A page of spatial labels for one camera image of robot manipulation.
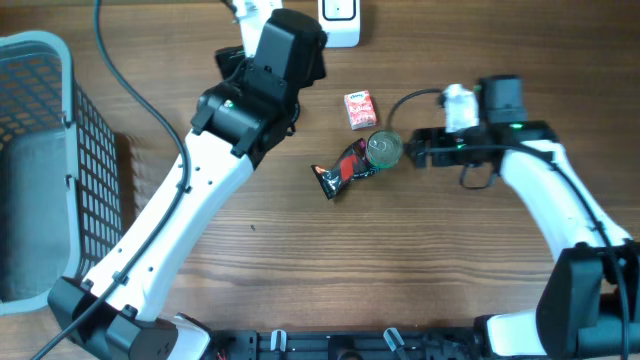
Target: wooden tabletop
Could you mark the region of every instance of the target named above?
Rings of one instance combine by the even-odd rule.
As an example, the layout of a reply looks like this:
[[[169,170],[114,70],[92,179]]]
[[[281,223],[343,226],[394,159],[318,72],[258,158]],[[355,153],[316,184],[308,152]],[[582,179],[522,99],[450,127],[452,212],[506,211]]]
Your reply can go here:
[[[286,6],[317,12],[315,1]],[[177,150],[106,70],[91,12],[0,8],[0,35],[44,29],[71,47],[77,80],[130,144],[120,165],[130,224]],[[467,191],[460,169],[416,170],[405,158],[327,201],[310,165],[332,165],[373,131],[350,130],[344,94],[369,90],[384,118],[411,91],[515,73],[530,118],[548,121],[595,198],[637,237],[639,13],[637,2],[363,1],[360,45],[324,51],[328,76],[301,92],[298,133],[211,222],[166,312],[215,329],[382,330],[470,325],[479,315],[535,307],[553,262],[502,181]],[[214,51],[241,43],[215,2],[106,6],[102,26],[122,73],[181,135],[198,96],[220,81]],[[426,96],[407,103],[394,124],[408,140],[411,130],[443,122]],[[49,310],[0,318],[0,358],[26,358],[58,331]],[[86,357],[63,342],[49,358]]]

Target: round container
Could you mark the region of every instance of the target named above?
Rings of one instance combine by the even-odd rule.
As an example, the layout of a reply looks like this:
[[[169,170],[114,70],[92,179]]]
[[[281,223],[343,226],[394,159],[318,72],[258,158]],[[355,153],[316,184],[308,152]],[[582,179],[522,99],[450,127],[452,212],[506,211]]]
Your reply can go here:
[[[403,153],[402,138],[394,131],[377,131],[367,141],[367,159],[373,166],[380,169],[393,167]]]

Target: plastic basket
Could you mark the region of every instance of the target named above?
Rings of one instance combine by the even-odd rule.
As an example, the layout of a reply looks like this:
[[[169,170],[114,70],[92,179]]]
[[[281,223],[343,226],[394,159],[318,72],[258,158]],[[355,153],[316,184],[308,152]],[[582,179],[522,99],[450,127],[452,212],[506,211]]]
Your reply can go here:
[[[46,306],[122,236],[115,137],[57,36],[0,38],[0,315]]]

